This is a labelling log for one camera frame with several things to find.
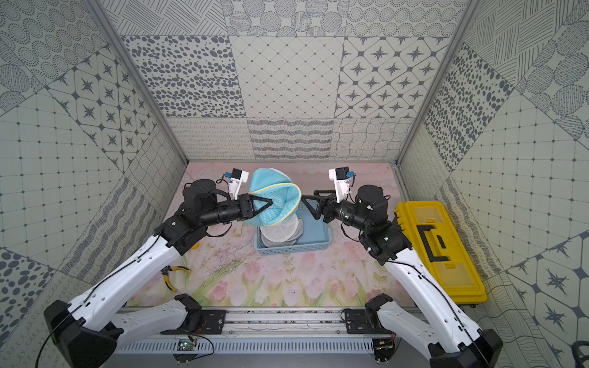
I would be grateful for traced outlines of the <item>turquoise mesh laundry bag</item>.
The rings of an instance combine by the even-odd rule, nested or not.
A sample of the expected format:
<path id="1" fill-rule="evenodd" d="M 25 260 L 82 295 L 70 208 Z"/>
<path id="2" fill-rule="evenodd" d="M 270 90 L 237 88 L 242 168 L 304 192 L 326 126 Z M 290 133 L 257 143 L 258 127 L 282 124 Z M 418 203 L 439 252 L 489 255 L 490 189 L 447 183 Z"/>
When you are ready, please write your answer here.
<path id="1" fill-rule="evenodd" d="M 262 214 L 244 221 L 250 226 L 280 224 L 295 213 L 302 196 L 300 188 L 285 173 L 273 168 L 261 168 L 252 174 L 248 194 L 273 201 Z"/>

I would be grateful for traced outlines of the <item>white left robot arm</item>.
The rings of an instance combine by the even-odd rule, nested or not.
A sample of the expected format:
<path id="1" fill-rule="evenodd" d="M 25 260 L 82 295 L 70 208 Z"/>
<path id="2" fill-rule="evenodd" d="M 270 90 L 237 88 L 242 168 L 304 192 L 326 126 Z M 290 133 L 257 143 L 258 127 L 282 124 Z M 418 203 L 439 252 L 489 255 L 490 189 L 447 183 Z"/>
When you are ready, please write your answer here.
<path id="1" fill-rule="evenodd" d="M 154 334 L 198 333 L 205 323 L 202 306 L 188 294 L 127 316 L 118 311 L 153 276 L 207 237 L 210 226 L 253 219 L 272 204 L 253 194 L 218 190 L 211 179 L 187 184 L 178 210 L 129 259 L 89 291 L 45 309 L 48 340 L 69 366 L 100 367 L 118 349 Z"/>

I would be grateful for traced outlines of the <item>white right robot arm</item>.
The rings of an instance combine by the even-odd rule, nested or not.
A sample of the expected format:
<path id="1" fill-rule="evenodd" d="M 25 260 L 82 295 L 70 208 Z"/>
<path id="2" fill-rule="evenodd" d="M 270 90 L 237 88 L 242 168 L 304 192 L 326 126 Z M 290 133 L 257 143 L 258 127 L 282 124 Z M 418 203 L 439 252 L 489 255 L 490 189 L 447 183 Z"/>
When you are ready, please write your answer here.
<path id="1" fill-rule="evenodd" d="M 357 229 L 369 256 L 400 282 L 424 316 L 419 319 L 379 294 L 365 305 L 372 324 L 406 341 L 431 367 L 495 366 L 502 339 L 493 329 L 483 330 L 443 291 L 397 221 L 389 220 L 382 188 L 362 186 L 353 201 L 338 199 L 334 190 L 316 190 L 302 202 L 316 219 Z"/>

